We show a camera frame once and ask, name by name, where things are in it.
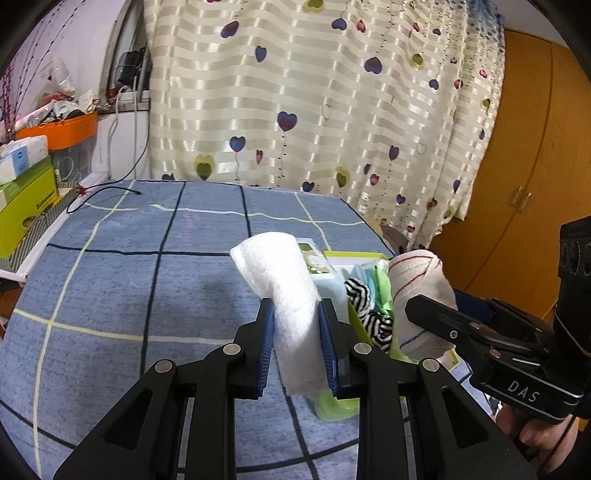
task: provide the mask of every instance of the orange basket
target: orange basket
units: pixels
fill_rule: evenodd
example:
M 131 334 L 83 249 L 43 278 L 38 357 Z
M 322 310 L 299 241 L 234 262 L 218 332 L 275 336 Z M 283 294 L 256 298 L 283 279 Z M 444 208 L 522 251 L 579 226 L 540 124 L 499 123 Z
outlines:
M 17 140 L 26 137 L 47 136 L 49 151 L 63 150 L 96 135 L 99 116 L 96 112 L 87 113 L 71 120 L 53 122 L 38 127 L 23 128 L 17 133 Z

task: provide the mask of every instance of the wooden wardrobe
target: wooden wardrobe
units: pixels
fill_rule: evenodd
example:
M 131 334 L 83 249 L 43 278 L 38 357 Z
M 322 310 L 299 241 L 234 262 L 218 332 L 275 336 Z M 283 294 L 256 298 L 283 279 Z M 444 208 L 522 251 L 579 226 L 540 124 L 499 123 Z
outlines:
M 558 299 L 560 226 L 591 215 L 591 84 L 570 50 L 506 32 L 491 141 L 465 221 L 431 249 L 454 288 L 538 317 Z

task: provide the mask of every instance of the plaid pattern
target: plaid pattern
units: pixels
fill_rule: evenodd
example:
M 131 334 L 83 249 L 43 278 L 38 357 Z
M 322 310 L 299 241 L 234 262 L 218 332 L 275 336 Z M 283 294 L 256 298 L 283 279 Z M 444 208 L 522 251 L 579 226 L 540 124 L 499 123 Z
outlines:
M 322 249 L 392 256 L 339 199 L 132 184 L 142 195 L 106 190 L 66 221 L 31 273 L 0 353 L 0 420 L 44 480 L 152 364 L 201 359 L 254 320 L 259 300 L 228 256 L 237 243 L 283 231 Z M 264 396 L 236 405 L 239 479 L 353 479 L 358 427 L 322 422 L 303 398 L 286 396 L 272 361 Z M 187 429 L 181 467 L 186 442 Z

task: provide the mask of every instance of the striped curtain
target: striped curtain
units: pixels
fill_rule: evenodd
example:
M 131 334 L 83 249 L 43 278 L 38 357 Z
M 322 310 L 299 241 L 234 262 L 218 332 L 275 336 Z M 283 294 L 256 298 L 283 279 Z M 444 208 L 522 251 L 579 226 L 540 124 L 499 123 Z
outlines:
M 338 196 L 427 246 L 504 72 L 487 0 L 145 0 L 152 175 Z

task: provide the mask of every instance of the white cloth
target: white cloth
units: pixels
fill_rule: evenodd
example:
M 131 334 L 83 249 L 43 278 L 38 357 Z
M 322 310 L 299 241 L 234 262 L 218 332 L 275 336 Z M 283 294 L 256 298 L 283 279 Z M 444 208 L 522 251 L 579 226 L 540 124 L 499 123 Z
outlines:
M 268 232 L 230 250 L 240 274 L 275 307 L 275 354 L 288 395 L 310 398 L 328 388 L 318 324 L 320 296 L 296 238 Z
M 428 250 L 413 250 L 393 258 L 388 270 L 394 306 L 394 332 L 404 355 L 415 360 L 439 358 L 453 345 L 408 320 L 406 304 L 425 295 L 457 310 L 452 286 L 443 275 L 441 260 Z

